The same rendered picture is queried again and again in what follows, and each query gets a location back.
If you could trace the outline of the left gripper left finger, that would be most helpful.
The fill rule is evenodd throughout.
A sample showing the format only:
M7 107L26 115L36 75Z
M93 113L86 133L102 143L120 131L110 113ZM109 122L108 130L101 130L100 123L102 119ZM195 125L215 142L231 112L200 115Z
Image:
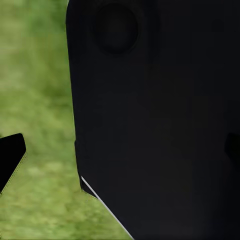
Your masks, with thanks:
M21 133L0 138L0 193L26 152Z

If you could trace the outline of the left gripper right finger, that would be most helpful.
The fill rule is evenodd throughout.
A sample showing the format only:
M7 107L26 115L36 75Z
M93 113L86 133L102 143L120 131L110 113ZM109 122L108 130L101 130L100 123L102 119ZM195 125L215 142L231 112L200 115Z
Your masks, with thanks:
M240 135L228 133L225 140L224 151L240 173Z

